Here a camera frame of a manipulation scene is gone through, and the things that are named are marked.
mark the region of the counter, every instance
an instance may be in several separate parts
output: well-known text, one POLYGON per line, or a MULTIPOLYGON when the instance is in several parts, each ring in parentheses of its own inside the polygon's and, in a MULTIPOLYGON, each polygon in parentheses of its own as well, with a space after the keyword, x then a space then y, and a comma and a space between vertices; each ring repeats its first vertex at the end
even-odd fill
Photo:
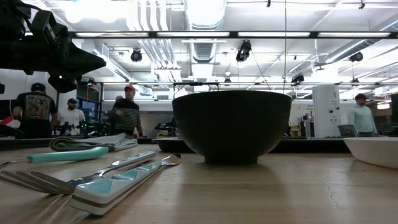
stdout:
MULTIPOLYGON (((155 144, 85 162, 16 164, 59 179, 84 176, 155 144)), ((48 148, 0 152, 0 162, 48 148)), ((197 154, 151 177, 103 217, 68 206, 70 196, 48 196, 0 183, 0 223, 350 223, 395 224, 398 170, 356 161, 350 154, 268 154, 259 164, 208 166, 197 154)))

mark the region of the gray cloth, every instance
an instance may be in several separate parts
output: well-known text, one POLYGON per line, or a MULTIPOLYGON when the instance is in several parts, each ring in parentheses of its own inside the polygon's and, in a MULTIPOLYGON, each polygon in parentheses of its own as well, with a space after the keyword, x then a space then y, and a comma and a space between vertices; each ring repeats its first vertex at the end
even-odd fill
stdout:
POLYGON ((126 138, 126 134, 124 133, 117 136, 103 136, 88 139, 59 137, 50 142, 50 148, 57 152, 87 150, 98 146, 108 147, 110 152, 114 152, 136 147, 138 143, 137 139, 126 138))

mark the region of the wooden table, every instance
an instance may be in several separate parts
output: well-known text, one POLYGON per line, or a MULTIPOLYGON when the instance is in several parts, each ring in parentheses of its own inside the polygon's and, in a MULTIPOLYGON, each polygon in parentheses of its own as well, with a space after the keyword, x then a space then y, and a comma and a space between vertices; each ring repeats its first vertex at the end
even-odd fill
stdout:
MULTIPOLYGON (((69 180, 141 151, 140 145, 94 161, 17 164, 69 180)), ((49 149, 0 152, 0 162, 49 149)), ((159 158, 166 156, 159 152, 159 158)), ((46 196, 0 183, 0 223, 397 223, 398 170, 339 154, 272 154, 258 165, 217 167, 196 154, 156 174, 103 217, 68 206, 70 196, 46 196)))

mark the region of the man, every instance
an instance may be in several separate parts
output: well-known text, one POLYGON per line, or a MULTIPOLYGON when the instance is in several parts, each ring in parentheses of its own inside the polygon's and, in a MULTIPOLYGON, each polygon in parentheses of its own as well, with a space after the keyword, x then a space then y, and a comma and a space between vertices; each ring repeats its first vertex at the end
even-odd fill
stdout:
POLYGON ((352 124, 359 137, 378 136, 374 124, 372 111, 365 106, 366 96, 358 94, 355 96, 356 106, 352 107, 348 115, 348 124, 352 124))
POLYGON ((51 130, 58 123, 55 102, 45 94, 45 85, 41 83, 33 84, 30 90, 30 93, 18 95, 12 112, 14 119, 21 122, 19 129, 25 133, 18 134, 16 139, 51 138, 51 130))
POLYGON ((113 134, 126 133, 128 138, 133 138, 134 130, 137 128, 141 137, 142 126, 139 107, 133 102, 136 91, 132 85, 126 85, 124 94, 125 98, 118 99, 109 114, 111 121, 114 122, 113 134))
MULTIPOLYGON (((76 109, 76 104, 77 100, 74 98, 70 98, 68 100, 68 107, 59 112, 58 120, 60 121, 60 125, 64 125, 65 122, 67 122, 68 125, 74 124, 76 127, 79 125, 80 121, 84 121, 86 119, 82 110, 76 109)), ((70 131, 70 135, 78 135, 79 133, 80 130, 77 128, 73 128, 70 131)))

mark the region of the cable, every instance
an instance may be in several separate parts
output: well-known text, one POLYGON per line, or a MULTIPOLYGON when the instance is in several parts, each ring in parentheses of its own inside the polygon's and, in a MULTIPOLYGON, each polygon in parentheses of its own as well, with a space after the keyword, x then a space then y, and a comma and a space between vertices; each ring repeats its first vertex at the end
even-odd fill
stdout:
POLYGON ((259 70, 260 70, 260 73, 261 73, 262 78, 264 79, 264 82, 267 84, 268 89, 271 90, 271 87, 268 85, 268 82, 267 82, 266 78, 264 77, 264 74, 261 71, 260 65, 257 63, 257 59, 256 59, 256 56, 254 55, 254 52, 252 51, 251 53, 253 54, 254 61, 256 62, 257 68, 259 68, 259 70))
POLYGON ((285 68, 284 68, 284 89, 283 94, 285 94, 285 83, 286 83, 286 57, 287 57, 287 0, 285 0, 285 68))

